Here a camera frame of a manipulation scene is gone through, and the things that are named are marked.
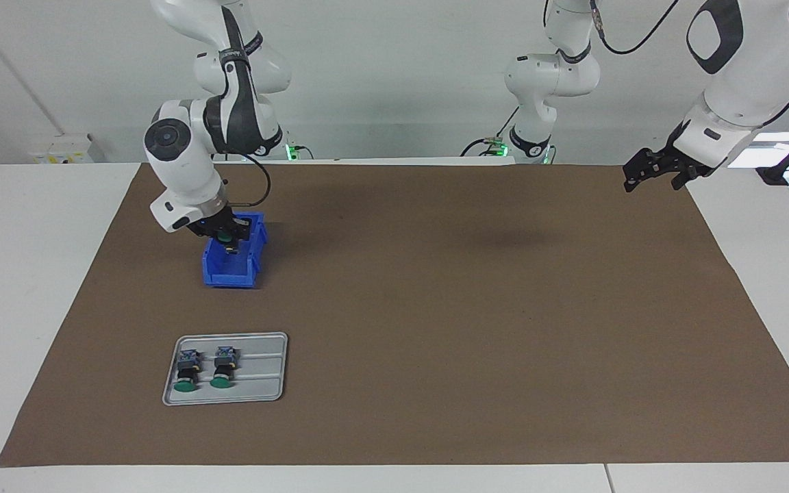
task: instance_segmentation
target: brown mat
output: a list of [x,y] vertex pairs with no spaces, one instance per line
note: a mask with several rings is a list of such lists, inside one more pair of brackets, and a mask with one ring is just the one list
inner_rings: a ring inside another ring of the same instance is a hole
[[[688,193],[586,166],[272,175],[260,289],[211,290],[140,169],[0,466],[789,462],[789,369]],[[163,406],[178,337],[247,331],[290,336],[281,400]]]

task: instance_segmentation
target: green cap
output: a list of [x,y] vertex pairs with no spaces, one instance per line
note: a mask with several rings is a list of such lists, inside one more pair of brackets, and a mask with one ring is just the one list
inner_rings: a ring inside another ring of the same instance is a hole
[[215,377],[212,379],[212,387],[216,389],[229,389],[232,383],[227,377]]
[[197,390],[197,385],[194,385],[193,381],[182,380],[176,381],[175,385],[173,385],[173,389],[177,392],[193,392]]

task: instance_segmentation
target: metal tray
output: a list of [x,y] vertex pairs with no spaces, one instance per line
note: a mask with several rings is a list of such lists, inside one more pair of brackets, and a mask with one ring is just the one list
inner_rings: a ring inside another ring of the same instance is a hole
[[[215,350],[219,346],[232,346],[239,358],[231,379],[233,386],[229,389],[216,389],[210,385],[215,372]],[[187,349],[200,352],[203,365],[197,389],[179,392],[173,389],[178,380],[175,362],[179,352]],[[176,406],[274,401],[282,396],[287,352],[288,334],[285,333],[184,336],[175,343],[169,377],[163,389],[163,403]]]

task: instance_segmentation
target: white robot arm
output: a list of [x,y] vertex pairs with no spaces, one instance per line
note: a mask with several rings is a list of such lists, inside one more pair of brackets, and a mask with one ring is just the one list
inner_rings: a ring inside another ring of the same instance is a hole
[[551,0],[547,13],[547,37],[557,52],[517,57],[507,69],[507,88],[520,105],[510,141],[529,158],[544,153],[556,124],[556,109],[547,99],[585,96],[601,77],[599,63],[590,53],[588,0]]
[[677,173],[676,190],[708,177],[789,108],[789,0],[708,0],[688,46],[711,84],[664,149],[642,149],[623,167],[626,191],[666,173]]
[[197,56],[194,70],[201,86],[217,94],[163,103],[145,132],[145,153],[166,186],[151,213],[170,233],[187,227],[232,253],[247,239],[249,227],[234,218],[211,155],[269,153],[282,130],[273,106],[260,94],[285,90],[291,79],[282,56],[264,45],[246,3],[151,0],[166,24],[213,50]]

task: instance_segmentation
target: gray object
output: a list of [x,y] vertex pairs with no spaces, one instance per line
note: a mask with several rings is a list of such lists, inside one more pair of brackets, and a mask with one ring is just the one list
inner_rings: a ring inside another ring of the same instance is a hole
[[[210,384],[215,375],[215,352],[220,346],[232,346],[238,355],[238,365],[231,378],[233,385],[229,389],[217,389]],[[197,389],[179,392],[173,389],[178,381],[175,362],[179,353],[187,349],[200,352],[203,364],[197,377]],[[175,343],[169,377],[163,389],[163,403],[175,406],[274,401],[282,396],[287,352],[288,335],[285,333],[184,336]]]

